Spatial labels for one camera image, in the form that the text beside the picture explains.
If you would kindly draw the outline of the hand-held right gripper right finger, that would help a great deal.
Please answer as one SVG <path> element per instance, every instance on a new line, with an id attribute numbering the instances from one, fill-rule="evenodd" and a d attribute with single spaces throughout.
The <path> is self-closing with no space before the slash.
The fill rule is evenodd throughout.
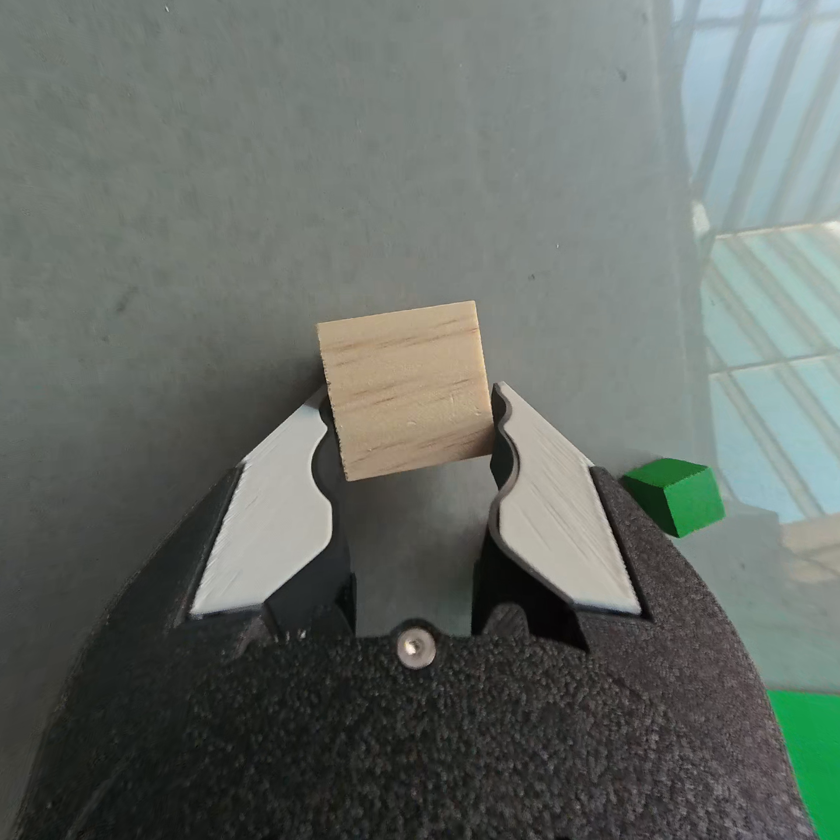
<path id="1" fill-rule="evenodd" d="M 594 465 L 509 384 L 490 400 L 497 493 L 474 566 L 472 634 L 509 634 L 513 611 L 531 636 L 586 650 L 581 614 L 643 616 Z"/>

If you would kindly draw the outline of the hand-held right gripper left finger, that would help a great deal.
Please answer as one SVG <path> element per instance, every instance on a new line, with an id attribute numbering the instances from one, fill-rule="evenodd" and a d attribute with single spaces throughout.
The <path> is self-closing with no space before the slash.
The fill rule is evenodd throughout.
<path id="1" fill-rule="evenodd" d="M 281 635 L 354 635 L 345 484 L 323 385 L 240 462 L 190 617 L 261 611 Z"/>

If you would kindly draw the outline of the small dark green wooden cube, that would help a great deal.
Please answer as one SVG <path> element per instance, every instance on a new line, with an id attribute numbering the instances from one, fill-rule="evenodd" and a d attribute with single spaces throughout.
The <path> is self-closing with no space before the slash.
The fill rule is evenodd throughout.
<path id="1" fill-rule="evenodd" d="M 711 467 L 678 458 L 658 458 L 626 472 L 627 492 L 668 535 L 677 538 L 726 517 Z"/>

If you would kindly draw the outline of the large plain wooden cube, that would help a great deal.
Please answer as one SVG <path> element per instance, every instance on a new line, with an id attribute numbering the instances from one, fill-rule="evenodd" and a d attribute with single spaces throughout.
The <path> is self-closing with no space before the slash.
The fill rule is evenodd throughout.
<path id="1" fill-rule="evenodd" d="M 490 454 L 474 301 L 320 322 L 317 335 L 348 481 Z"/>

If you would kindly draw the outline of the green plastic bin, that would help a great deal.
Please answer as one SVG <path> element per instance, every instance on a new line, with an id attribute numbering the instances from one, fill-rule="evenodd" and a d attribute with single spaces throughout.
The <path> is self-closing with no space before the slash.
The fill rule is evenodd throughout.
<path id="1" fill-rule="evenodd" d="M 768 692 L 805 808 L 821 839 L 839 838 L 839 695 Z"/>

